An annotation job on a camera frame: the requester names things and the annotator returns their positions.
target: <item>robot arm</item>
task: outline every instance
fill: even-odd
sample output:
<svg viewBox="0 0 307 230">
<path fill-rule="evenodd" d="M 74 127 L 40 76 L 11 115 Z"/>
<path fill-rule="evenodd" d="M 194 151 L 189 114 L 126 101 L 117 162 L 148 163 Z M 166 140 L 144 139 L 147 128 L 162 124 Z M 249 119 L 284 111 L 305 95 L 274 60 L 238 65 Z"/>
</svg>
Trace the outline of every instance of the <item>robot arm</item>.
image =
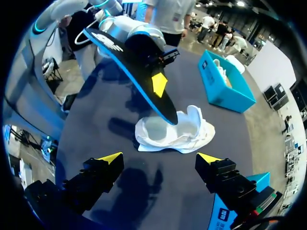
<svg viewBox="0 0 307 230">
<path fill-rule="evenodd" d="M 33 26 L 33 33 L 41 34 L 55 21 L 60 21 L 66 15 L 82 11 L 88 3 L 101 9 L 95 16 L 97 21 L 105 18 L 105 10 L 109 15 L 118 15 L 123 10 L 116 0 L 56 0 L 39 16 Z"/>
</svg>

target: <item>jeans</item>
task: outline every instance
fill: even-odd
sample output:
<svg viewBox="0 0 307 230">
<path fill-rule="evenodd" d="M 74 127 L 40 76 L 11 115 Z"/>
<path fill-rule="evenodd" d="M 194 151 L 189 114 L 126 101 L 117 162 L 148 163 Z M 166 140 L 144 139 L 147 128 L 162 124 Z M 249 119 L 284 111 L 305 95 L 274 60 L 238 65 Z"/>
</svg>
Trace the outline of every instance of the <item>jeans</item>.
<svg viewBox="0 0 307 230">
<path fill-rule="evenodd" d="M 197 36 L 197 41 L 201 42 L 205 38 L 207 32 L 208 32 L 208 29 L 205 27 L 202 27 L 200 34 Z"/>
<path fill-rule="evenodd" d="M 222 51 L 225 50 L 226 44 L 228 43 L 228 41 L 229 41 L 229 38 L 228 38 L 228 37 L 224 37 L 222 43 L 220 44 L 220 49 L 221 49 Z"/>
<path fill-rule="evenodd" d="M 284 124 L 286 125 L 286 128 L 282 131 L 283 134 L 284 134 L 285 132 L 287 132 L 287 131 L 288 131 L 288 128 L 289 128 L 288 122 L 284 121 Z"/>
</svg>

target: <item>dark blue table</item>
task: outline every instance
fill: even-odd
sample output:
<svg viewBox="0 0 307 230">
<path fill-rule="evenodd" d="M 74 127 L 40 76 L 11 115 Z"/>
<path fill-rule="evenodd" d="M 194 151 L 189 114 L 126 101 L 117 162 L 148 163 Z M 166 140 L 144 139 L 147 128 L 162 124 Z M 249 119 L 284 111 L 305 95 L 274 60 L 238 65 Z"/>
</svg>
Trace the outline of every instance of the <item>dark blue table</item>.
<svg viewBox="0 0 307 230">
<path fill-rule="evenodd" d="M 199 152 L 230 158 L 245 176 L 252 175 L 252 155 L 243 114 L 208 104 L 197 69 L 200 56 L 181 55 L 165 69 L 166 91 L 175 108 L 202 109 L 215 126 L 215 137 Z M 134 126 L 155 115 L 128 77 L 112 60 L 103 61 L 85 82 L 72 105 L 59 142 L 56 184 L 71 179 L 90 157 L 122 151 L 125 170 L 109 194 L 84 216 L 112 229 L 203 230 L 208 227 L 213 194 L 195 167 L 196 153 L 138 152 Z"/>
</svg>

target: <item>yellow arrow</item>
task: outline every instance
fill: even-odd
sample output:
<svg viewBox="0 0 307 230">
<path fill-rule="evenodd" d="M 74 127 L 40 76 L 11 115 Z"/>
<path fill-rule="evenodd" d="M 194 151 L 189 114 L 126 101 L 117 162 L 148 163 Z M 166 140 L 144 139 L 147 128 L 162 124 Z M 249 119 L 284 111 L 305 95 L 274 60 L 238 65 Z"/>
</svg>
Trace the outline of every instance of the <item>yellow arrow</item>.
<svg viewBox="0 0 307 230">
<path fill-rule="evenodd" d="M 104 161 L 107 161 L 110 164 L 120 154 L 123 154 L 123 153 L 122 152 L 114 153 L 112 155 L 108 155 L 108 156 L 105 156 L 105 157 L 102 157 L 102 158 L 98 158 L 98 160 L 104 160 Z"/>
<path fill-rule="evenodd" d="M 221 161 L 222 160 L 222 159 L 219 159 L 219 158 L 216 158 L 216 157 L 212 157 L 212 156 L 203 154 L 201 152 L 198 152 L 197 154 L 200 155 L 208 164 L 211 164 L 211 162 L 214 162 L 214 161 Z"/>
<path fill-rule="evenodd" d="M 158 97 L 161 98 L 167 83 L 166 77 L 163 75 L 163 73 L 158 73 L 152 77 L 152 81 L 153 91 L 158 95 Z"/>
</svg>

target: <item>blue box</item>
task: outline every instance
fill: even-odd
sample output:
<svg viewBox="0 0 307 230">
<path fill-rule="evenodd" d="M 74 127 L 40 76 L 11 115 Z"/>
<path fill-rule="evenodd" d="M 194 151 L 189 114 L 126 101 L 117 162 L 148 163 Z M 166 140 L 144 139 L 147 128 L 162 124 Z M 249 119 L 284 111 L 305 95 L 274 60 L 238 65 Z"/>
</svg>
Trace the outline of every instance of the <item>blue box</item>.
<svg viewBox="0 0 307 230">
<path fill-rule="evenodd" d="M 220 60 L 220 65 L 226 70 L 232 88 L 226 85 L 213 62 L 214 59 Z M 243 113 L 256 103 L 256 99 L 244 77 L 229 61 L 206 50 L 198 63 L 198 68 L 201 72 L 209 103 L 239 113 Z"/>
</svg>

